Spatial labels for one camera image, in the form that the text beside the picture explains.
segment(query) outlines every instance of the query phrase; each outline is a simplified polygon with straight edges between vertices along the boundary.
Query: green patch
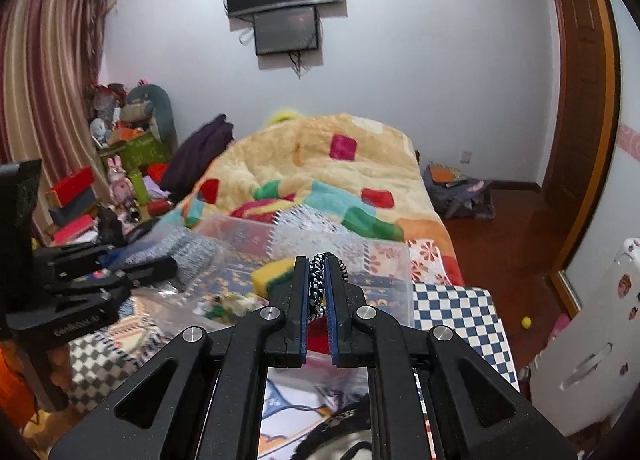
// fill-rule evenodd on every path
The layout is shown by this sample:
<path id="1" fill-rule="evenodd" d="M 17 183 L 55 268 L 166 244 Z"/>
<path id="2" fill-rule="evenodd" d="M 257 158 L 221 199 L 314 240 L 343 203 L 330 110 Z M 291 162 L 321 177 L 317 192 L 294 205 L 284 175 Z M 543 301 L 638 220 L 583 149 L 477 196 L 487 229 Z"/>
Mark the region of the green patch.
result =
<path id="1" fill-rule="evenodd" d="M 254 191 L 254 200 L 264 200 L 266 198 L 280 198 L 278 187 L 280 180 L 272 180 Z"/>
<path id="2" fill-rule="evenodd" d="M 402 227 L 378 220 L 359 207 L 351 207 L 344 215 L 342 224 L 350 231 L 364 238 L 377 238 L 379 240 L 404 241 Z"/>

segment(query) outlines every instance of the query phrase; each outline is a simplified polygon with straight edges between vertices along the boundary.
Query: patterned blanket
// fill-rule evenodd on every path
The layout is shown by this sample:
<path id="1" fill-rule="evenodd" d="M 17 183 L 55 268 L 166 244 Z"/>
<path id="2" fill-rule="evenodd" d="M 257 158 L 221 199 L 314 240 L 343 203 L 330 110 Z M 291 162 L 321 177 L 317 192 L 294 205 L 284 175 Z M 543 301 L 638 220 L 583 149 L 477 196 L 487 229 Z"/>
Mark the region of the patterned blanket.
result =
<path id="1" fill-rule="evenodd" d="M 296 204 L 366 238 L 428 238 L 455 260 L 409 138 L 347 114 L 290 120 L 240 140 L 210 164 L 174 216 L 194 227 L 216 212 L 259 220 Z"/>

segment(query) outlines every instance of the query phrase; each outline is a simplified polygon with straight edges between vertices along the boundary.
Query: striped curtain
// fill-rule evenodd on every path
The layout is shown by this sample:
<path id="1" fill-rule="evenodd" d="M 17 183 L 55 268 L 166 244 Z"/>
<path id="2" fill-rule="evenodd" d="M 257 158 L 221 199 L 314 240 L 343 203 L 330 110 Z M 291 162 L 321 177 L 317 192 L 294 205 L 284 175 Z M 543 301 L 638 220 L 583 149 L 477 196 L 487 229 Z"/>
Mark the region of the striped curtain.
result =
<path id="1" fill-rule="evenodd" d="M 108 198 L 87 125 L 89 61 L 100 63 L 87 54 L 88 6 L 88 0 L 7 0 L 0 11 L 0 164 L 42 159 L 34 213 L 40 236 L 51 224 L 44 192 L 66 175 L 91 166 L 96 195 Z"/>

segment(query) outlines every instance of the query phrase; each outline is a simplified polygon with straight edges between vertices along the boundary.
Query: wooden door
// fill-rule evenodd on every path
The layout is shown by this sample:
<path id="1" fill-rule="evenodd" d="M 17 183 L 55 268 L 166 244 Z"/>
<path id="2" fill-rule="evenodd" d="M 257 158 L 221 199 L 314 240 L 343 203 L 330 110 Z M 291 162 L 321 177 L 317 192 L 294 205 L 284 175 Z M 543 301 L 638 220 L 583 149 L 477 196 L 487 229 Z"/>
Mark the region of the wooden door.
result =
<path id="1" fill-rule="evenodd" d="M 561 95 L 543 187 L 562 225 L 576 220 L 593 174 L 605 122 L 606 54 L 596 0 L 556 0 Z"/>

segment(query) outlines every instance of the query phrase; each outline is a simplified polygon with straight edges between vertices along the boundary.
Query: yellow sponge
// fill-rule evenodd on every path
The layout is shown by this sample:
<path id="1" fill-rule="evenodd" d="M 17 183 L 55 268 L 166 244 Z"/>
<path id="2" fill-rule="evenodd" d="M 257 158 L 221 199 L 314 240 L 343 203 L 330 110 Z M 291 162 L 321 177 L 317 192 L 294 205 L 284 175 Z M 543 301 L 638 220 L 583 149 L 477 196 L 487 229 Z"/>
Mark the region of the yellow sponge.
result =
<path id="1" fill-rule="evenodd" d="M 277 262 L 267 263 L 265 266 L 253 271 L 251 273 L 251 281 L 254 284 L 254 292 L 264 299 L 269 299 L 270 287 L 290 280 L 293 276 L 295 265 L 296 260 L 285 258 Z"/>

